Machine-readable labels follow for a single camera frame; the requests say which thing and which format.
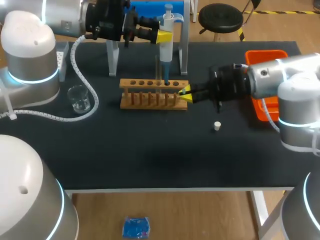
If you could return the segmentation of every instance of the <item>white cable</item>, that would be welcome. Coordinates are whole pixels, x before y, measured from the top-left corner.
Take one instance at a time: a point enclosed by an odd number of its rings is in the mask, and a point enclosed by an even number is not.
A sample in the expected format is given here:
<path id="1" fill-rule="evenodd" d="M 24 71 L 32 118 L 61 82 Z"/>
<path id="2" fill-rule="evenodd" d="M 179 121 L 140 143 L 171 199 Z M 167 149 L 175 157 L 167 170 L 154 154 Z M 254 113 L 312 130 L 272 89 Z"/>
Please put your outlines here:
<path id="1" fill-rule="evenodd" d="M 4 85 L 4 82 L 2 81 L 1 78 L 0 78 L 0 89 L 2 90 L 4 101 L 5 101 L 6 107 L 8 108 L 9 118 L 11 120 L 16 120 L 17 115 L 15 114 L 14 109 L 12 108 L 12 104 L 10 101 L 8 90 L 7 90 L 6 86 Z"/>
<path id="2" fill-rule="evenodd" d="M 81 37 L 79 37 L 73 44 L 72 48 L 71 48 L 71 53 L 70 53 L 70 57 L 71 57 L 71 64 L 72 67 L 75 71 L 75 73 L 78 75 L 78 77 L 80 78 L 80 80 L 83 82 L 83 84 L 89 89 L 90 93 L 93 96 L 94 99 L 94 106 L 91 109 L 91 111 L 89 111 L 88 113 L 86 113 L 85 115 L 82 116 L 78 116 L 78 117 L 74 117 L 74 118 L 65 118 L 65 117 L 59 117 L 59 116 L 54 116 L 48 113 L 44 113 L 44 112 L 40 112 L 40 111 L 32 111 L 32 110 L 14 110 L 13 112 L 15 114 L 29 114 L 29 115 L 34 115 L 34 116 L 39 116 L 39 117 L 43 117 L 43 118 L 47 118 L 47 119 L 51 119 L 51 120 L 55 120 L 55 121 L 59 121 L 59 122 L 66 122 L 66 123 L 71 123 L 71 122 L 77 122 L 77 121 L 81 121 L 83 119 L 86 119 L 88 117 L 90 117 L 97 109 L 99 106 L 99 98 L 98 95 L 96 93 L 96 91 L 94 90 L 94 88 L 89 84 L 89 82 L 86 80 L 86 78 L 82 75 L 82 73 L 80 72 L 77 63 L 76 63 L 76 50 L 77 47 L 79 46 L 80 43 L 82 43 L 85 40 L 85 36 L 82 35 Z M 0 114 L 0 119 L 9 116 L 9 112 L 4 112 L 2 114 Z"/>
<path id="3" fill-rule="evenodd" d="M 271 124 L 271 126 L 278 132 L 280 133 L 280 129 L 278 128 L 278 126 L 275 124 L 275 122 L 272 120 L 270 114 L 269 114 L 269 111 L 268 111 L 268 108 L 267 108 L 267 105 L 266 105 L 266 101 L 264 98 L 261 99 L 262 101 L 262 106 L 263 106 L 263 110 L 264 110 L 264 113 L 266 115 L 266 118 L 268 119 L 269 123 Z"/>

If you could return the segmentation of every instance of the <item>clear glass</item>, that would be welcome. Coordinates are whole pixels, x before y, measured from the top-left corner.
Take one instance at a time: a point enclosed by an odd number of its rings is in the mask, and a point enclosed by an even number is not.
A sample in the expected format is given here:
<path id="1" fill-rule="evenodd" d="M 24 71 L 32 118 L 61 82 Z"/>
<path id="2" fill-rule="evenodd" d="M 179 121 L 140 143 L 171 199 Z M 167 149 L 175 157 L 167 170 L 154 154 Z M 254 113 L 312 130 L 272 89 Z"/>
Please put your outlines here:
<path id="1" fill-rule="evenodd" d="M 90 111 L 91 105 L 86 86 L 73 86 L 68 90 L 68 98 L 77 114 L 85 114 Z"/>

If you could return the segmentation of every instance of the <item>test tube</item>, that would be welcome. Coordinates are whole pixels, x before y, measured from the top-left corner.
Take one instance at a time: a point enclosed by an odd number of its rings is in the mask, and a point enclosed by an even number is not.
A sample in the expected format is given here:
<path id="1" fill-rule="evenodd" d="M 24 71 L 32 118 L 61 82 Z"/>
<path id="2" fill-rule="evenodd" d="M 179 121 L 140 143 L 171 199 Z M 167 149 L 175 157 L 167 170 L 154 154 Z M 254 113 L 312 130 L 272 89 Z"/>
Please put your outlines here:
<path id="1" fill-rule="evenodd" d="M 155 56 L 155 80 L 156 80 L 156 84 L 160 86 L 161 80 L 162 80 L 162 67 L 161 67 L 159 55 Z M 155 93 L 161 94 L 161 89 L 156 88 Z"/>

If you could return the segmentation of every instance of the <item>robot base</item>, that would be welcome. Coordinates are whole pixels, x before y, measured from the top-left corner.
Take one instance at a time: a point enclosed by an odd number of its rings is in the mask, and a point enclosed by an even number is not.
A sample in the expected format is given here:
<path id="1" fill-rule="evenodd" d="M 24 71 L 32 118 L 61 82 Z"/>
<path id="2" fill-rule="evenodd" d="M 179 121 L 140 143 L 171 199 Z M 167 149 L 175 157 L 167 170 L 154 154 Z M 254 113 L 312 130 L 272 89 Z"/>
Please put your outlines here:
<path id="1" fill-rule="evenodd" d="M 0 113 L 8 111 L 4 96 L 5 91 L 7 91 L 13 109 L 47 104 L 59 94 L 58 74 L 44 82 L 21 83 L 17 79 L 13 79 L 8 68 L 4 67 L 0 69 L 0 79 L 3 83 L 1 88 L 6 88 L 5 90 L 0 89 Z"/>

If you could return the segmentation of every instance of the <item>blue object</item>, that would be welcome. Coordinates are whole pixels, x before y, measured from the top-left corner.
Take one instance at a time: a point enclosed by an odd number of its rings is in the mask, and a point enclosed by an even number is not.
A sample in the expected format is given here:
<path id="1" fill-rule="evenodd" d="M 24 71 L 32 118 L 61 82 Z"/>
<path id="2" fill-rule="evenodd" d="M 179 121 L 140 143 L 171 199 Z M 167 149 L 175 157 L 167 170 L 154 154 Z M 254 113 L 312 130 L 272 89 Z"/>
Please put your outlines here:
<path id="1" fill-rule="evenodd" d="M 171 62 L 162 61 L 161 64 L 162 64 L 162 66 L 164 67 L 164 76 L 163 76 L 164 84 L 165 84 L 165 85 L 168 85 L 168 83 L 169 83 L 169 72 L 170 72 L 170 64 L 171 64 Z"/>
<path id="2" fill-rule="evenodd" d="M 122 237 L 129 239 L 147 239 L 150 233 L 149 218 L 125 218 Z"/>
<path id="3" fill-rule="evenodd" d="M 139 17 L 154 18 L 166 13 L 165 5 L 171 4 L 174 12 L 184 15 L 184 0 L 181 1 L 131 1 L 131 7 L 135 7 L 135 11 Z"/>

